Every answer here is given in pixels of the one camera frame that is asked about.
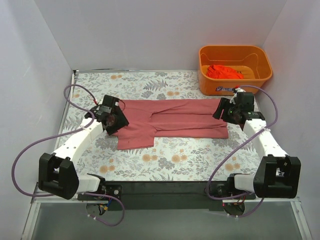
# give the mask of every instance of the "orange fabric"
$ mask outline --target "orange fabric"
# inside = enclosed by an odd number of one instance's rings
[[[208,67],[206,76],[212,79],[244,79],[244,76],[233,68],[214,64]]]

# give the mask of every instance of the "red cloth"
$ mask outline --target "red cloth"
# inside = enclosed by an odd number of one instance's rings
[[[214,64],[208,67],[206,76],[212,79],[244,79],[244,76],[233,68]]]
[[[212,117],[219,99],[124,100],[129,125],[121,128],[118,150],[154,146],[155,137],[227,139],[227,124]]]

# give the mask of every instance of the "plastic bin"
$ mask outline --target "plastic bin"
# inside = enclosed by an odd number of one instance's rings
[[[244,79],[214,79],[206,76],[212,64],[231,67],[243,74]],[[257,46],[207,45],[199,51],[198,79],[204,95],[233,95],[232,88],[239,85],[261,87],[272,76],[266,53]],[[244,88],[246,91],[258,91]]]

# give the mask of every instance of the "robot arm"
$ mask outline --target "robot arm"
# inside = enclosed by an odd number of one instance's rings
[[[241,88],[234,90],[231,100],[221,98],[213,114],[216,119],[240,125],[251,138],[267,123],[261,112],[254,111],[254,95]],[[260,198],[294,198],[297,195],[301,163],[289,156],[276,142],[269,129],[252,139],[261,159],[255,174],[232,174],[228,181],[236,190],[255,193]]]
[[[102,104],[90,110],[94,121],[88,128],[83,128],[92,119],[87,113],[79,128],[61,147],[52,154],[44,153],[39,160],[39,189],[55,194],[64,199],[71,199],[76,193],[96,192],[101,177],[86,174],[77,175],[75,166],[90,143],[104,130],[109,135],[129,124],[119,107],[119,99],[105,95]]]

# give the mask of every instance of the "garment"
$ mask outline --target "garment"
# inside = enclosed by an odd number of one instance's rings
[[[233,68],[215,64],[208,67],[206,76],[212,79],[244,79],[244,75]]]
[[[129,125],[119,129],[118,150],[148,148],[155,137],[228,138],[227,124],[212,117],[219,99],[124,100]]]

